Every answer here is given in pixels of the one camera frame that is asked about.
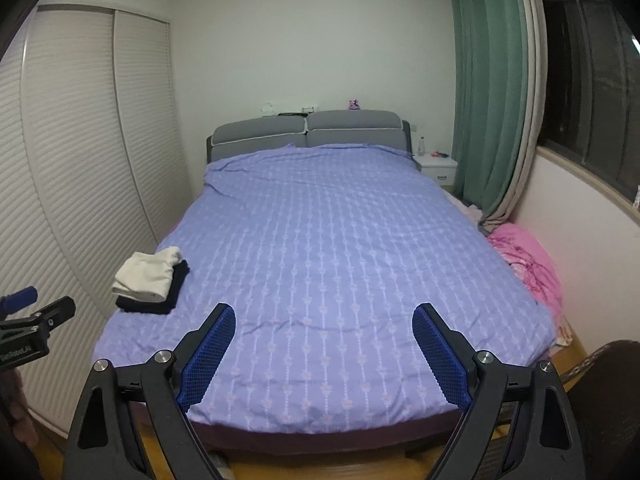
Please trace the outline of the person's left hand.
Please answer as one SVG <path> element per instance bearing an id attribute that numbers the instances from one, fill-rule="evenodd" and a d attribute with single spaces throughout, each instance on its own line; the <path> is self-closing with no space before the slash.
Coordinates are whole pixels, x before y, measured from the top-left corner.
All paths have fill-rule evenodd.
<path id="1" fill-rule="evenodd" d="M 1 408 L 17 442 L 28 448 L 35 446 L 38 437 L 29 415 L 22 376 L 16 368 L 1 373 Z"/>

